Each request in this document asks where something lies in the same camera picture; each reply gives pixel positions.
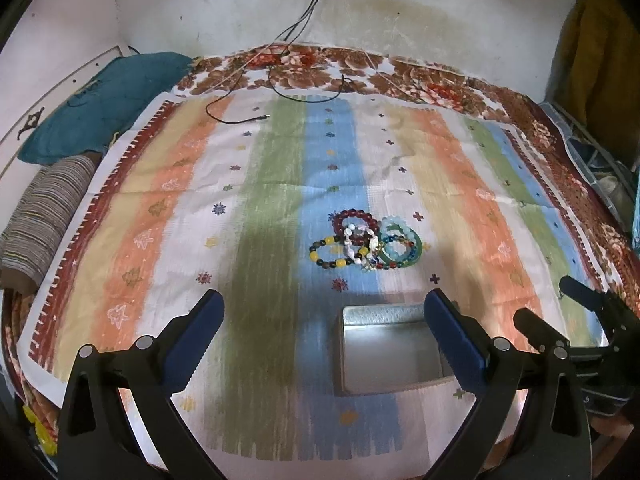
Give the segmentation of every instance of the striped bolster pillow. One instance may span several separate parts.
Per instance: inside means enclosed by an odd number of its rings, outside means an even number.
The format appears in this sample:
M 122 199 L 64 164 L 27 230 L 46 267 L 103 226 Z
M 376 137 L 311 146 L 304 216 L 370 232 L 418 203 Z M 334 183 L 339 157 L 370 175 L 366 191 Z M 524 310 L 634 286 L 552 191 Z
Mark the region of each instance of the striped bolster pillow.
M 4 244 L 0 286 L 28 296 L 39 288 L 95 173 L 84 155 L 55 163 L 34 187 Z
M 0 257 L 2 257 L 2 250 L 4 249 L 4 243 L 6 242 L 6 238 L 9 235 L 9 231 L 11 231 L 11 228 L 14 225 L 15 219 L 22 214 L 22 211 L 24 210 L 24 205 L 27 203 L 27 200 L 31 197 L 31 193 L 33 193 L 33 190 L 40 183 L 40 181 L 42 180 L 42 177 L 45 176 L 47 171 L 49 171 L 49 166 L 43 166 L 42 168 L 40 168 L 40 171 L 36 173 L 36 176 L 33 177 L 33 180 L 27 186 L 27 189 L 24 190 L 24 193 L 20 197 L 20 202 L 18 202 L 18 205 L 15 207 L 15 210 L 12 213 L 11 218 L 9 218 L 9 223 L 4 228 L 4 231 L 2 231 L 2 234 L 0 234 Z

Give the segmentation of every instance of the green stripe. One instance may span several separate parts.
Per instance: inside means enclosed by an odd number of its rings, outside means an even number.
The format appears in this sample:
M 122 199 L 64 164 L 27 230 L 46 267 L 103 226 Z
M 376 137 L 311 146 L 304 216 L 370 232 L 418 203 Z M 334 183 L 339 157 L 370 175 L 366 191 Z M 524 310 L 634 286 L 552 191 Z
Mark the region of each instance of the green stripe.
M 574 346 L 589 346 L 594 342 L 591 340 L 584 308 L 575 303 L 571 298 L 560 294 L 558 284 L 560 278 L 571 274 L 569 263 L 567 262 L 558 240 L 554 236 L 551 228 L 546 222 L 545 216 L 540 211 L 540 206 L 536 205 L 529 190 L 520 179 L 507 158 L 502 154 L 500 146 L 495 142 L 494 136 L 482 123 L 471 119 L 465 119 L 466 127 L 472 137 L 479 145 L 484 158 L 489 162 L 498 180 L 509 181 L 509 186 L 502 188 L 519 204 L 518 211 L 527 229 L 531 232 L 534 240 L 538 244 L 540 251 L 545 257 L 549 266 L 551 282 L 559 298 L 560 310 L 569 331 L 569 338 Z
M 244 208 L 225 297 L 223 399 L 210 445 L 292 460 L 298 288 L 296 231 L 302 202 L 305 105 L 278 99 L 257 134 L 241 194 Z

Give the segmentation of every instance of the silver tray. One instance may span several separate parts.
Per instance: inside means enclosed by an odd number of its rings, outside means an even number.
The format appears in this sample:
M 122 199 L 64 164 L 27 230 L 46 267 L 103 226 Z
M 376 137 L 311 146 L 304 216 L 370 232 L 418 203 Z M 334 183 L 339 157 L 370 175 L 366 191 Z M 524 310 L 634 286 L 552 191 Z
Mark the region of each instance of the silver tray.
M 421 304 L 346 306 L 338 338 L 343 394 L 398 392 L 454 379 Z

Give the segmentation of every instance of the yellow curtain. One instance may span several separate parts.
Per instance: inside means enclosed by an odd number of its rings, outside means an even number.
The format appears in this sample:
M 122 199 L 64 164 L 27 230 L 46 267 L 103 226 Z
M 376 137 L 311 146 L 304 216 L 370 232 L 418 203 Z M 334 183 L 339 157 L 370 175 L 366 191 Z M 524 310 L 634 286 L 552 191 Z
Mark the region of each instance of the yellow curtain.
M 558 49 L 555 99 L 631 166 L 640 134 L 640 33 L 617 0 L 579 0 Z

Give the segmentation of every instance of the teal pillow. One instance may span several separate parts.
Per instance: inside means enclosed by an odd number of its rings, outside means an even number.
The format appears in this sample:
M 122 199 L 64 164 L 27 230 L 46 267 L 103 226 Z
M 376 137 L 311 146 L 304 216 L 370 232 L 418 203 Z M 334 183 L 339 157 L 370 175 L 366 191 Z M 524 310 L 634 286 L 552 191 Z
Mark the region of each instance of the teal pillow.
M 62 103 L 23 144 L 18 158 L 50 165 L 92 151 L 104 153 L 159 93 L 189 73 L 191 59 L 175 52 L 118 57 Z

